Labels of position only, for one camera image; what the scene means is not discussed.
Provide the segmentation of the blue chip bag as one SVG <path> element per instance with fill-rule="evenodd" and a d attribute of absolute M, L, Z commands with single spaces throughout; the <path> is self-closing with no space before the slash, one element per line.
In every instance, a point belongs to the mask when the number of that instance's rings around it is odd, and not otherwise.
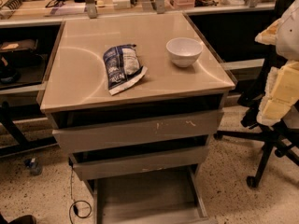
<path fill-rule="evenodd" d="M 137 58 L 135 44 L 112 47 L 104 53 L 103 60 L 111 95 L 130 89 L 148 71 Z"/>

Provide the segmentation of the top grey drawer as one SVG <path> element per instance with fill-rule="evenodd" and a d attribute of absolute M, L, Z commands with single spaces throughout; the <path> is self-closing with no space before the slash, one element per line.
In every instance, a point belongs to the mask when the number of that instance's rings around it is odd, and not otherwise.
<path fill-rule="evenodd" d="M 60 129 L 53 135 L 61 149 L 70 154 L 213 134 L 222 116 L 221 109 L 208 110 Z"/>

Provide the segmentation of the drawer cabinet with beige top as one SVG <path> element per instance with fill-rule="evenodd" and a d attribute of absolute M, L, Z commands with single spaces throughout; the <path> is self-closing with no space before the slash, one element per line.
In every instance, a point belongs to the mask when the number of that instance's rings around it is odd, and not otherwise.
<path fill-rule="evenodd" d="M 217 224 L 195 178 L 233 87 L 184 14 L 65 21 L 40 107 L 95 224 Z"/>

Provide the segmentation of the middle grey drawer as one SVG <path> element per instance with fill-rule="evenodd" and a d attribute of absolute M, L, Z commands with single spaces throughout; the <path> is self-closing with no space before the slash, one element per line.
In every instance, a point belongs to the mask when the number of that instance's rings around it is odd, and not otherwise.
<path fill-rule="evenodd" d="M 106 161 L 84 162 L 74 164 L 73 168 L 80 180 L 91 180 L 201 164 L 207 153 L 208 146 L 187 147 Z"/>

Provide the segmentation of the bottom grey open drawer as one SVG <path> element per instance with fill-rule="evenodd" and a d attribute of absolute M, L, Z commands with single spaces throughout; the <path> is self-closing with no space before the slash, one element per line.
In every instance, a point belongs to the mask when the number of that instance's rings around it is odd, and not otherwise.
<path fill-rule="evenodd" d="M 189 166 L 99 179 L 95 224 L 218 224 Z"/>

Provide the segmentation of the white bowl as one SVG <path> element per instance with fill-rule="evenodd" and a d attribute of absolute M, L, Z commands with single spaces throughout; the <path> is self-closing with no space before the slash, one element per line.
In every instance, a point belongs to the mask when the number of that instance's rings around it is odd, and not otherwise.
<path fill-rule="evenodd" d="M 170 61 L 178 67 L 188 67 L 194 64 L 203 51 L 203 46 L 195 39 L 178 37 L 166 44 Z"/>

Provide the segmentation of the black office chair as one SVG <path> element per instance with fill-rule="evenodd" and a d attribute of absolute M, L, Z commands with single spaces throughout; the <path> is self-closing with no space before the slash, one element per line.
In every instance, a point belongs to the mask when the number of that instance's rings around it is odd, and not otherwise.
<path fill-rule="evenodd" d="M 298 0 L 277 0 L 271 24 L 279 19 L 295 1 L 298 2 Z M 260 131 L 257 133 L 218 131 L 214 134 L 216 139 L 221 139 L 224 136 L 232 136 L 263 142 L 263 155 L 257 173 L 247 178 L 247 185 L 251 188 L 256 188 L 259 185 L 264 168 L 272 153 L 276 154 L 279 158 L 285 156 L 293 162 L 298 162 L 298 155 L 293 151 L 298 147 L 298 101 L 280 122 L 272 126 L 262 125 L 257 121 L 259 105 L 265 96 L 265 85 L 270 69 L 272 67 L 281 68 L 287 62 L 285 58 L 276 53 L 274 45 L 267 46 L 269 47 L 269 54 L 263 62 L 263 67 L 258 78 L 238 99 L 240 105 L 248 108 L 246 115 L 241 120 L 241 124 L 250 129 L 258 127 Z"/>

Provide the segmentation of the dark shoe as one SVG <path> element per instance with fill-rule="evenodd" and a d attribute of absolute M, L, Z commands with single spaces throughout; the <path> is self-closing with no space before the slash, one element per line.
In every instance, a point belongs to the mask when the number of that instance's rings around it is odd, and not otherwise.
<path fill-rule="evenodd" d="M 17 217 L 8 224 L 36 224 L 36 218 L 32 215 L 25 215 L 22 217 Z"/>

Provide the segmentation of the coiled soldering stand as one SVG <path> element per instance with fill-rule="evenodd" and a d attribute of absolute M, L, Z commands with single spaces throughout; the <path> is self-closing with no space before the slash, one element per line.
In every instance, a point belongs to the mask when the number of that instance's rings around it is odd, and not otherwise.
<path fill-rule="evenodd" d="M 7 0 L 0 7 L 0 20 L 9 19 L 21 5 L 22 0 Z"/>

